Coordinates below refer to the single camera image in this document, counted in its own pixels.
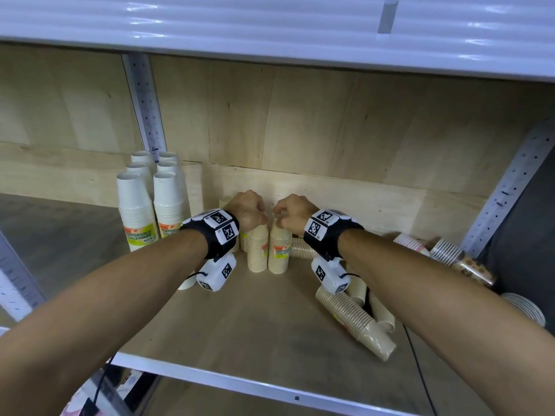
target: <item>wrist-mounted device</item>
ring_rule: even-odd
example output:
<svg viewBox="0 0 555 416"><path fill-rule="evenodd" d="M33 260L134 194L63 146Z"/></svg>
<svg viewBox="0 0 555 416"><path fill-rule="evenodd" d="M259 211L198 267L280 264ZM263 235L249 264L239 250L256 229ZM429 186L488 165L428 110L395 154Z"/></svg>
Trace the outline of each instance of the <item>wrist-mounted device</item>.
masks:
<svg viewBox="0 0 555 416"><path fill-rule="evenodd" d="M183 221L180 230L184 229L199 231L208 245L208 253L204 257L208 261L193 277L209 291L220 290L237 264L229 251L238 240L239 221L230 212L212 209Z"/></svg>
<svg viewBox="0 0 555 416"><path fill-rule="evenodd" d="M331 294L343 292L351 277L339 263L339 236L347 229L364 229L350 216L339 210L321 209L314 213L305 226L304 240L318 255L312 260L312 271Z"/></svg>

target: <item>white plastic device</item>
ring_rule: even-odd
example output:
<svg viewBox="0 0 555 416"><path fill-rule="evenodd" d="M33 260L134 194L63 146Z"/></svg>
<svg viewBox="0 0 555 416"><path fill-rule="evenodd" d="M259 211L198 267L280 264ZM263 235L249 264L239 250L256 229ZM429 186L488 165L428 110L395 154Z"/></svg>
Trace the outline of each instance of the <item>white plastic device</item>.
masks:
<svg viewBox="0 0 555 416"><path fill-rule="evenodd" d="M206 290L217 292L224 286L229 275L237 265L232 252L228 252L218 261L209 259L197 275L197 282Z"/></svg>
<svg viewBox="0 0 555 416"><path fill-rule="evenodd" d="M331 294L343 292L351 283L351 276L345 274L346 271L339 261L341 258L336 257L330 261L326 261L317 255L312 260L312 271L320 280L325 289Z"/></svg>

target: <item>black wrist strap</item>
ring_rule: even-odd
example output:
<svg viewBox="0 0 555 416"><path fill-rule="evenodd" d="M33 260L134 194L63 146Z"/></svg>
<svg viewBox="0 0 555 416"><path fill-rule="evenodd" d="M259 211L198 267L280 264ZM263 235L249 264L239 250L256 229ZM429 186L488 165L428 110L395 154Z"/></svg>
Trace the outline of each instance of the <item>black wrist strap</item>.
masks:
<svg viewBox="0 0 555 416"><path fill-rule="evenodd" d="M337 243L339 236L347 229L364 228L339 210L321 209L306 223L304 240L326 261L335 257L343 258L339 254Z"/></svg>
<svg viewBox="0 0 555 416"><path fill-rule="evenodd" d="M235 245L239 235L239 221L230 212L211 209L183 221L179 230L198 230L206 238L208 253L205 259L218 261Z"/></svg>

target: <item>fist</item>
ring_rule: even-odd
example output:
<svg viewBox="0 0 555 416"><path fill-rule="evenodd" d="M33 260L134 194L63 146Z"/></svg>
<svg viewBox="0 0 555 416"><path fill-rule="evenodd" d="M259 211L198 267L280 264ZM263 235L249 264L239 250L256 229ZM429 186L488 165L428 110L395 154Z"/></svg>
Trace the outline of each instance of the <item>fist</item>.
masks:
<svg viewBox="0 0 555 416"><path fill-rule="evenodd" d="M318 210L305 196L291 194L278 201L274 207L276 225L302 236L308 219Z"/></svg>
<svg viewBox="0 0 555 416"><path fill-rule="evenodd" d="M238 192L224 208L237 218L241 232L252 231L255 227L266 224L268 218L264 209L264 200L253 190Z"/></svg>

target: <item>white corrugated panel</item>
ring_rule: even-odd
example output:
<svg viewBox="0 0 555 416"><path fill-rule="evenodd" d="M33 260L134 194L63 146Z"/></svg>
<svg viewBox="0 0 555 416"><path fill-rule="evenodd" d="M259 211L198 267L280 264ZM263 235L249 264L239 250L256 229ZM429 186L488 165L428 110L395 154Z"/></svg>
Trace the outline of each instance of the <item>white corrugated panel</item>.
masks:
<svg viewBox="0 0 555 416"><path fill-rule="evenodd" d="M555 80L555 0L398 1L0 0L0 38Z"/></svg>

